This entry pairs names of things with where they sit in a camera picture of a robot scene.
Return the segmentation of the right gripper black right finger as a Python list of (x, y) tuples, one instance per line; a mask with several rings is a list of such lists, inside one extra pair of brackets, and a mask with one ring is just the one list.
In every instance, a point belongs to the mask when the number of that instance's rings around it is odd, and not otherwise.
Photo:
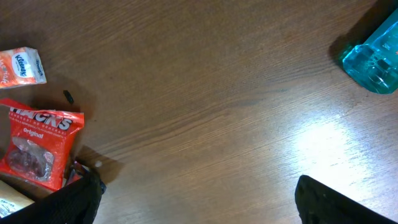
[(305, 224), (397, 224), (308, 175), (301, 175), (295, 204)]

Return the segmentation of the red candy bag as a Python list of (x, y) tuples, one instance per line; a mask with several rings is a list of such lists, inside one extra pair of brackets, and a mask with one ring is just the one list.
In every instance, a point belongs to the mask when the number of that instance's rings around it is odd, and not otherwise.
[(85, 125), (83, 113), (36, 110), (5, 98), (9, 108), (10, 145), (1, 172), (52, 191), (63, 186), (63, 175), (76, 133)]

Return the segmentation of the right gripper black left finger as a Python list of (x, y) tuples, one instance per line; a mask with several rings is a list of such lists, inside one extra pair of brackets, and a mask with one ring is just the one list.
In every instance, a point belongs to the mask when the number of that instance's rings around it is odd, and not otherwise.
[(95, 172), (1, 219), (1, 224), (92, 224), (106, 186)]

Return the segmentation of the orange tissue pack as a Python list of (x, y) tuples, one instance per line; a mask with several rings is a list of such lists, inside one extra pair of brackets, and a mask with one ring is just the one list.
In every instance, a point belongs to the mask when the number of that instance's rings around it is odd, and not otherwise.
[(36, 49), (21, 47), (1, 51), (1, 89), (47, 82)]

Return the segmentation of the blue mouthwash bottle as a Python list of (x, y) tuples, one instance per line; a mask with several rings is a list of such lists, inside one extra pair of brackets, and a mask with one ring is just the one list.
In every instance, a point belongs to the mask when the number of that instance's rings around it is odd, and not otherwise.
[(397, 10), (362, 43), (344, 53), (343, 70), (365, 89), (382, 95), (397, 90)]

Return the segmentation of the cream blue snack bag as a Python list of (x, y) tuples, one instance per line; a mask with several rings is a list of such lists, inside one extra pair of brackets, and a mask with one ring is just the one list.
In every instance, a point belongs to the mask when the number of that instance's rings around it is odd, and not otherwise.
[(0, 184), (0, 213), (4, 218), (14, 212), (33, 204), (34, 201), (12, 188), (10, 185), (1, 181)]

